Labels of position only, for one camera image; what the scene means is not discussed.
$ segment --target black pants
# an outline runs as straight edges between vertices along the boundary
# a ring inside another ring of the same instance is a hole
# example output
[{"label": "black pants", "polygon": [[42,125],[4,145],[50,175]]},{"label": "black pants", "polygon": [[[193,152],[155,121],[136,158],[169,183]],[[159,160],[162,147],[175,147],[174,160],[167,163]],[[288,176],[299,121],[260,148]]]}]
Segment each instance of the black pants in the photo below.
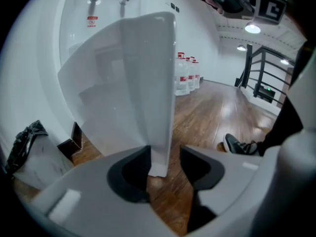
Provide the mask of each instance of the black pants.
[{"label": "black pants", "polygon": [[[305,68],[313,54],[314,46],[315,45],[307,41],[300,48],[296,57],[290,85],[296,81],[298,75]],[[298,117],[293,105],[286,97],[272,130],[266,135],[263,142],[258,143],[259,154],[263,156],[267,148],[281,145],[287,137],[301,131],[302,128],[303,125],[300,118]]]}]

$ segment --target round ceiling lamp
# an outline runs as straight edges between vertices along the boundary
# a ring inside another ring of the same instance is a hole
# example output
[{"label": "round ceiling lamp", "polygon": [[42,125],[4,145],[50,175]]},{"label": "round ceiling lamp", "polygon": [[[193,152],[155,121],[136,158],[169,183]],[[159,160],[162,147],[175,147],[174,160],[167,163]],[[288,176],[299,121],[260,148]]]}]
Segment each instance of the round ceiling lamp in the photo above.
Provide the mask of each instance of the round ceiling lamp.
[{"label": "round ceiling lamp", "polygon": [[258,34],[261,32],[261,29],[252,22],[246,24],[245,30],[251,34]]},{"label": "round ceiling lamp", "polygon": [[287,60],[284,60],[284,59],[281,60],[281,63],[284,64],[284,65],[289,65],[288,61],[287,61]]},{"label": "round ceiling lamp", "polygon": [[237,49],[238,49],[239,51],[246,51],[246,50],[247,50],[243,45],[239,45],[239,46],[237,47]]}]

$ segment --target staircase railing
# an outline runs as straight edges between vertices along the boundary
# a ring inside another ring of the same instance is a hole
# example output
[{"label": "staircase railing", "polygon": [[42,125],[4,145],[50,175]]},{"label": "staircase railing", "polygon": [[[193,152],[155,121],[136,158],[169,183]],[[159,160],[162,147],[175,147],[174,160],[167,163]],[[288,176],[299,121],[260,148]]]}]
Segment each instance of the staircase railing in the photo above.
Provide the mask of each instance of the staircase railing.
[{"label": "staircase railing", "polygon": [[[260,92],[259,93],[259,89],[261,87],[261,85],[266,85],[268,86],[269,88],[272,88],[272,89],[275,89],[276,91],[279,91],[281,94],[284,94],[286,95],[285,92],[283,92],[282,90],[276,88],[275,86],[273,85],[270,85],[264,81],[262,81],[262,77],[263,77],[263,74],[267,74],[267,75],[270,75],[278,80],[280,80],[281,82],[289,85],[288,82],[284,81],[283,79],[265,71],[265,64],[270,64],[284,72],[286,72],[287,74],[289,75],[292,75],[289,71],[287,71],[286,69],[270,62],[270,61],[267,61],[266,60],[266,54],[269,53],[269,54],[272,54],[280,59],[286,59],[288,60],[289,64],[291,64],[292,66],[294,66],[294,61],[292,60],[289,60],[287,57],[283,56],[281,53],[279,52],[276,52],[268,47],[265,47],[265,46],[262,46],[261,48],[259,48],[257,51],[255,51],[254,53],[252,53],[252,45],[247,45],[247,54],[246,54],[246,62],[245,62],[245,69],[243,70],[242,74],[241,74],[241,77],[239,78],[239,80],[236,80],[236,83],[235,83],[235,86],[236,87],[249,87],[253,90],[253,96],[254,97],[257,97],[258,94],[260,94],[261,96],[264,96],[265,98],[269,99],[269,100],[273,100],[273,101],[276,101],[280,104],[283,104],[282,102],[280,102],[278,99],[275,99],[267,94],[264,94],[263,92]],[[262,58],[261,60],[258,60],[258,61],[255,61],[255,62],[252,62],[252,58],[256,57],[257,55],[259,54],[262,54]],[[260,66],[260,69],[259,70],[251,70],[251,66],[254,65],[254,64],[257,64],[257,63],[260,63],[261,66]],[[258,76],[258,79],[255,79],[255,78],[251,78],[249,77],[250,75],[250,72],[259,72],[259,76]],[[248,80],[254,80],[257,82],[256,86],[253,88],[251,87],[250,85],[248,85]]]}]

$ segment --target person's foot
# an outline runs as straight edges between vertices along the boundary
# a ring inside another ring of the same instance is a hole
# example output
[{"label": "person's foot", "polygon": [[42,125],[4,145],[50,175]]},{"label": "person's foot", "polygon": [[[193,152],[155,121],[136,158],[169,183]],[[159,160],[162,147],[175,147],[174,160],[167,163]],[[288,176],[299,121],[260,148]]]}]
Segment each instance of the person's foot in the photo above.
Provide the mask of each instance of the person's foot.
[{"label": "person's foot", "polygon": [[223,140],[224,148],[226,152],[238,155],[253,155],[257,151],[257,143],[252,141],[251,143],[241,143],[231,134],[226,134]]}]

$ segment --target red warning label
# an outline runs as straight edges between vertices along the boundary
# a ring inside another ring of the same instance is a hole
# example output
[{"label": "red warning label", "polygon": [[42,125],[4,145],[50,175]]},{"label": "red warning label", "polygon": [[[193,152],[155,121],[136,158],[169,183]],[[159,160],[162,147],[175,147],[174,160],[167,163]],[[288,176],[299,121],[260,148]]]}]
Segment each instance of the red warning label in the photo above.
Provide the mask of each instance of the red warning label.
[{"label": "red warning label", "polygon": [[96,23],[96,20],[98,19],[98,17],[95,17],[95,16],[89,16],[87,17],[87,20],[88,20],[88,25],[87,27],[95,27],[95,23]]}]

